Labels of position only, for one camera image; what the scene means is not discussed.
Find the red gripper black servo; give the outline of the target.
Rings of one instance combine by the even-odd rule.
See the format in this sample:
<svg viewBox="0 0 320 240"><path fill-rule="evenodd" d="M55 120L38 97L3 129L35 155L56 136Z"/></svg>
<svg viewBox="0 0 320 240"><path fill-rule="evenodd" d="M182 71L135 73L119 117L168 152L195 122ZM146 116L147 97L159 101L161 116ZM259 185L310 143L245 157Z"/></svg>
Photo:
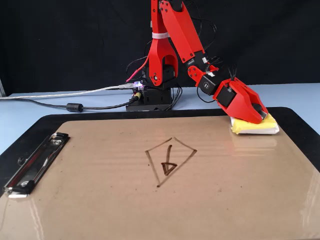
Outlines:
<svg viewBox="0 0 320 240"><path fill-rule="evenodd" d="M214 88L212 99L233 118L260 124L269 114L259 95L238 78L223 80Z"/></svg>

